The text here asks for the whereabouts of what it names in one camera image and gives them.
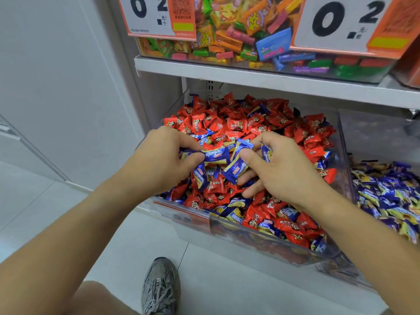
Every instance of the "sneaker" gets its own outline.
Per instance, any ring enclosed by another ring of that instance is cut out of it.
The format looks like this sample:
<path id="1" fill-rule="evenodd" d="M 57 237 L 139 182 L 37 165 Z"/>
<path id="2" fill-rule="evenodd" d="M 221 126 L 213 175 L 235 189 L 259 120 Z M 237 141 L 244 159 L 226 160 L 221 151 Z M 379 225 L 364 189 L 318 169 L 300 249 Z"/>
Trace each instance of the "sneaker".
<path id="1" fill-rule="evenodd" d="M 158 257 L 147 271 L 143 282 L 144 315 L 173 315 L 181 297 L 178 271 L 170 259 Z"/>

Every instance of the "forearm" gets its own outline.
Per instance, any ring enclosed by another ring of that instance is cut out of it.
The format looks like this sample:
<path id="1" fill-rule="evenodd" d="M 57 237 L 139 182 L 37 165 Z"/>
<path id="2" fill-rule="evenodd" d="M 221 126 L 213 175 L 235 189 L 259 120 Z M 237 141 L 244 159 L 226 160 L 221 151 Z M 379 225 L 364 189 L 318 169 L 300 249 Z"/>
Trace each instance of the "forearm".
<path id="1" fill-rule="evenodd" d="M 396 314 L 420 308 L 420 250 L 391 228 L 330 189 L 328 201 L 309 210 Z"/>
<path id="2" fill-rule="evenodd" d="M 0 265 L 0 313 L 60 314 L 134 203 L 110 179 Z"/>

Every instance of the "left hand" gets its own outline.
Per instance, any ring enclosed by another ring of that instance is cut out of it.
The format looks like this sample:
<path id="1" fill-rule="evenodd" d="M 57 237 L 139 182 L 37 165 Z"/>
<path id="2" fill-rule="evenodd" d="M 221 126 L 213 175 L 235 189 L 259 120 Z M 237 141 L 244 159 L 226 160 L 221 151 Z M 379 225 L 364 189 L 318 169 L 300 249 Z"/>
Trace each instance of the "left hand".
<path id="1" fill-rule="evenodd" d="M 114 175 L 138 205 L 150 196 L 171 190 L 204 161 L 196 152 L 181 160 L 179 148 L 202 150 L 194 138 L 176 129 L 161 126 L 151 130 L 139 148 Z"/>

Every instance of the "hand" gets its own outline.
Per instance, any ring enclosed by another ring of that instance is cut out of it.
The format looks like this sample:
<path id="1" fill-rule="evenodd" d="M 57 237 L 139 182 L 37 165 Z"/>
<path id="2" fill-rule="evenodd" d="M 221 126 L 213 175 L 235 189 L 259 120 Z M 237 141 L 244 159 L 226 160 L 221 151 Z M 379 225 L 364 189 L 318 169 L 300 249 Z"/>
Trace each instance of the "hand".
<path id="1" fill-rule="evenodd" d="M 150 196 L 171 190 L 204 160 L 201 152 L 181 160 L 180 147 L 202 150 L 194 138 L 161 126 L 147 134 L 139 148 L 117 172 L 115 176 L 119 184 L 134 197 L 137 204 Z"/>
<path id="2" fill-rule="evenodd" d="M 275 197 L 292 205 L 305 209 L 320 205 L 319 202 L 324 200 L 323 194 L 332 189 L 294 140 L 274 132 L 265 132 L 252 143 L 260 146 L 261 141 L 273 150 L 270 163 L 251 149 L 242 149 L 239 153 L 251 169 L 239 177 L 238 184 L 243 185 L 256 176 L 260 178 L 242 195 L 249 198 L 265 188 Z"/>

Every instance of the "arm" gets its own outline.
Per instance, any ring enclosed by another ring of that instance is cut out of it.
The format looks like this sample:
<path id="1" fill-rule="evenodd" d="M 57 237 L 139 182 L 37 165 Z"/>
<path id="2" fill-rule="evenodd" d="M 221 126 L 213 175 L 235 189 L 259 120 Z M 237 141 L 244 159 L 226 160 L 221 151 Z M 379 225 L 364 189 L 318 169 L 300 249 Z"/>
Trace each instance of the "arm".
<path id="1" fill-rule="evenodd" d="M 244 161 L 253 169 L 238 180 L 260 180 L 243 192 L 251 197 L 266 188 L 272 195 L 312 216 L 363 272 L 395 314 L 417 314 L 420 309 L 420 249 L 386 225 L 360 210 L 327 185 L 297 144 L 275 133 L 264 133 L 273 149 L 270 163 L 243 149 Z"/>
<path id="2" fill-rule="evenodd" d="M 204 159 L 201 146 L 169 127 L 151 131 L 111 178 L 0 265 L 0 314 L 61 314 L 127 215 L 170 190 Z"/>

